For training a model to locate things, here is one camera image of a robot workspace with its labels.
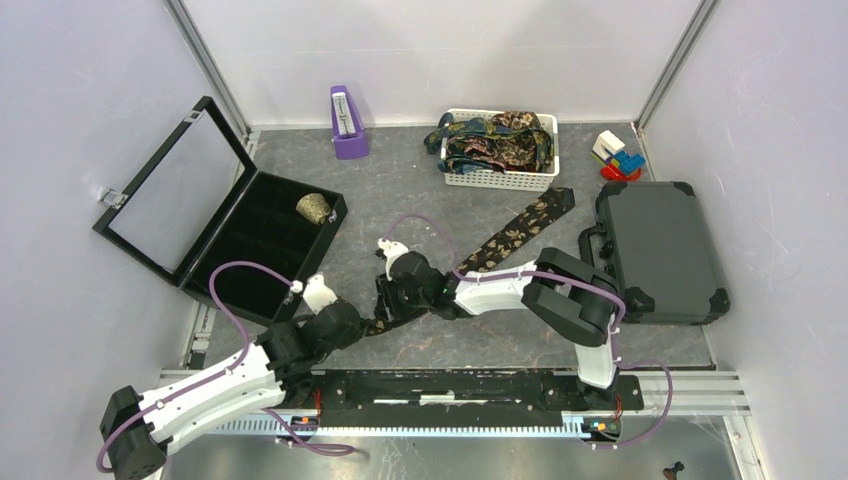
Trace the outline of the black gold floral tie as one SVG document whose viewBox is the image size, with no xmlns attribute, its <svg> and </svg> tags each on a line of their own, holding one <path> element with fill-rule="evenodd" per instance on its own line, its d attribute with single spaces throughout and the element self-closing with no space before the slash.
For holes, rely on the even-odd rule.
<svg viewBox="0 0 848 480">
<path fill-rule="evenodd" d="M 453 275 L 459 283 L 460 276 L 493 273 L 496 266 L 569 213 L 575 205 L 572 189 L 552 187 L 546 190 L 446 274 Z M 462 313 L 458 307 L 458 318 L 469 316 L 468 313 Z M 374 318 L 369 321 L 366 335 L 378 336 L 400 326 L 402 325 L 384 325 L 374 314 Z"/>
</svg>

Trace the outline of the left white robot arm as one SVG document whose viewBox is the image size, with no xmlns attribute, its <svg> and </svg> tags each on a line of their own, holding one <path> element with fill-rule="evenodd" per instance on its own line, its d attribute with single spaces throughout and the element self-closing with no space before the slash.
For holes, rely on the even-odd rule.
<svg viewBox="0 0 848 480">
<path fill-rule="evenodd" d="M 306 405 L 313 366 L 364 337 L 366 320 L 337 300 L 299 322 L 275 324 L 229 360 L 159 389 L 112 393 L 96 466 L 117 479 L 142 479 L 202 434 L 244 414 Z"/>
</svg>

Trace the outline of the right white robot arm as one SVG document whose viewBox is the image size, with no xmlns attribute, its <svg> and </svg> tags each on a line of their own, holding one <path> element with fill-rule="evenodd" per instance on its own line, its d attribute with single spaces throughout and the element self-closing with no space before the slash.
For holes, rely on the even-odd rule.
<svg viewBox="0 0 848 480">
<path fill-rule="evenodd" d="M 613 336 L 626 307 L 613 279 L 593 265 L 552 247 L 519 267 L 465 274 L 442 273 L 399 242 L 379 242 L 376 255 L 385 263 L 377 278 L 378 332 L 425 314 L 457 320 L 529 311 L 574 345 L 585 405 L 602 408 L 617 396 Z"/>
</svg>

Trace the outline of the pile of patterned ties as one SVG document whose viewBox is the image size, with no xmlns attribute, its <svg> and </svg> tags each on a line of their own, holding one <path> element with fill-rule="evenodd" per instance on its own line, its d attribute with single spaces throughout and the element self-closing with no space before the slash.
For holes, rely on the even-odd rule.
<svg viewBox="0 0 848 480">
<path fill-rule="evenodd" d="M 446 113 L 423 145 L 430 155 L 444 151 L 438 169 L 458 175 L 476 171 L 544 173 L 554 157 L 551 135 L 530 111 L 505 111 L 468 120 Z"/>
</svg>

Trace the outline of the rolled gold tie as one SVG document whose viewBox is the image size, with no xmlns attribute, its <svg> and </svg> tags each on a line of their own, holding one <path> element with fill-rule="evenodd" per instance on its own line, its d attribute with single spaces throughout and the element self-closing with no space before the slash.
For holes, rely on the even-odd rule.
<svg viewBox="0 0 848 480">
<path fill-rule="evenodd" d="M 333 213 L 327 199 L 320 193 L 309 193 L 298 200 L 296 212 L 315 225 L 324 225 Z"/>
</svg>

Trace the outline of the white perforated basket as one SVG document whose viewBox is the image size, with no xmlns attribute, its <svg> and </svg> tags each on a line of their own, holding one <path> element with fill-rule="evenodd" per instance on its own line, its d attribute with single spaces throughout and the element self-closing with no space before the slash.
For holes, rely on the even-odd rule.
<svg viewBox="0 0 848 480">
<path fill-rule="evenodd" d="M 494 110 L 479 110 L 479 109 L 463 109 L 463 108 L 452 108 L 445 112 L 450 113 L 455 116 L 457 120 L 468 120 L 475 116 L 482 116 L 484 118 L 490 118 L 497 113 L 502 113 L 505 111 L 494 111 Z M 521 190 L 521 191 L 544 191 L 548 187 L 550 187 L 554 181 L 554 179 L 560 173 L 560 158 L 559 158 L 559 144 L 558 144 L 558 121 L 557 118 L 552 114 L 546 113 L 537 113 L 539 120 L 541 121 L 543 128 L 551 135 L 554 142 L 554 157 L 553 162 L 549 169 L 544 173 L 521 173 L 521 172 L 507 172 L 507 173 L 495 173 L 493 171 L 476 171 L 473 173 L 458 175 L 458 174 L 449 174 L 443 173 L 445 183 L 453 186 L 469 186 L 469 187 L 481 187 L 481 188 L 497 188 L 497 189 L 507 189 L 507 190 Z M 440 151 L 436 154 L 439 160 L 444 157 L 445 152 Z"/>
</svg>

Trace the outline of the purple metronome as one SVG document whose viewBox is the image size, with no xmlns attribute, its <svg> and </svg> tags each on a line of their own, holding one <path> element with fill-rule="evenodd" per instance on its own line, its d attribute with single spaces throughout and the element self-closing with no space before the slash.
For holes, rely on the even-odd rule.
<svg viewBox="0 0 848 480">
<path fill-rule="evenodd" d="M 332 144 L 338 160 L 354 160 L 369 155 L 364 124 L 355 102 L 344 85 L 330 89 L 332 110 Z"/>
</svg>

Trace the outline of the black display box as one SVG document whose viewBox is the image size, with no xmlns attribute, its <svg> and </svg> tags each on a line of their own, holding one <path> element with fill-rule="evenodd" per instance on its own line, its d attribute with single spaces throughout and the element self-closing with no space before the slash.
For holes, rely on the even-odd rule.
<svg viewBox="0 0 848 480">
<path fill-rule="evenodd" d="M 324 225 L 299 215 L 309 193 L 333 209 Z M 168 284 L 263 326 L 301 303 L 287 285 L 317 273 L 348 213 L 344 196 L 261 171 L 210 96 L 203 96 L 121 190 L 102 197 L 93 229 Z"/>
</svg>

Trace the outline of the colourful toy blocks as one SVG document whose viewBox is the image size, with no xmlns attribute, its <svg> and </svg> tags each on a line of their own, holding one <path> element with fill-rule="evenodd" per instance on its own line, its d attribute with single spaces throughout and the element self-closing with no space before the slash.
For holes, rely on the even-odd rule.
<svg viewBox="0 0 848 480">
<path fill-rule="evenodd" d="M 610 130 L 601 132 L 591 149 L 593 157 L 601 163 L 601 177 L 607 181 L 637 181 L 642 176 L 645 158 L 629 154 L 625 144 Z"/>
</svg>

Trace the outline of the dark grey hard case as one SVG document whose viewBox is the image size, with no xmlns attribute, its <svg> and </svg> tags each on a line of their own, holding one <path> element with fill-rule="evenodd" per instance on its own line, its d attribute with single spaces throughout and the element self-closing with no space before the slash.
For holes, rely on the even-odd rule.
<svg viewBox="0 0 848 480">
<path fill-rule="evenodd" d="M 631 324 L 707 325 L 731 307 L 729 287 L 693 187 L 682 181 L 610 181 L 580 258 L 601 259 Z"/>
</svg>

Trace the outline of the small black knob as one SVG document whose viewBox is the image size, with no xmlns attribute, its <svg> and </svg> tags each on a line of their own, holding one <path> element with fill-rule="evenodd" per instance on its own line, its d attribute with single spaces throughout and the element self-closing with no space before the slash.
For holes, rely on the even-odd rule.
<svg viewBox="0 0 848 480">
<path fill-rule="evenodd" d="M 685 469 L 685 465 L 677 461 L 673 466 L 664 468 L 662 473 L 666 480 L 677 480 L 679 473 Z"/>
</svg>

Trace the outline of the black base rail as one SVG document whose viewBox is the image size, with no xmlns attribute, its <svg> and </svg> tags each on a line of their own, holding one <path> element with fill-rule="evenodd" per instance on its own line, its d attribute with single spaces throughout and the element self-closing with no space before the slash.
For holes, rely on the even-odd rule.
<svg viewBox="0 0 848 480">
<path fill-rule="evenodd" d="M 599 393 L 573 371 L 413 369 L 316 371 L 281 405 L 316 410 L 322 427 L 480 431 L 557 427 L 562 414 L 613 416 L 645 402 L 634 375 Z"/>
</svg>

